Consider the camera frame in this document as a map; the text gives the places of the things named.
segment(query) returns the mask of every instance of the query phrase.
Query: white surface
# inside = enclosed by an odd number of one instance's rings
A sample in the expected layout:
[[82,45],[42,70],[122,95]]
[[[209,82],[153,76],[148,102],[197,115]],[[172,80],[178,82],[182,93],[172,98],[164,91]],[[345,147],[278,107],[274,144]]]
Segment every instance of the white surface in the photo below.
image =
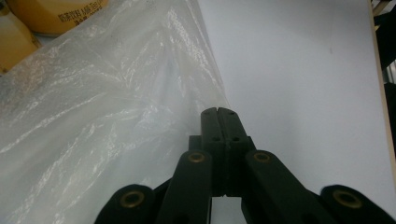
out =
[[199,2],[231,109],[256,147],[308,189],[350,186],[396,218],[369,4]]

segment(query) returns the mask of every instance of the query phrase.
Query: plastic wrap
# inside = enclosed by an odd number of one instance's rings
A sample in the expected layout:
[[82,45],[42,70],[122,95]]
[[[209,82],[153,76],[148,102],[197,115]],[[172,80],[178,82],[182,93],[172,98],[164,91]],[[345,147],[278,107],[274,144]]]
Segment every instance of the plastic wrap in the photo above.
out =
[[0,223],[93,223],[225,106],[194,0],[113,1],[0,78]]

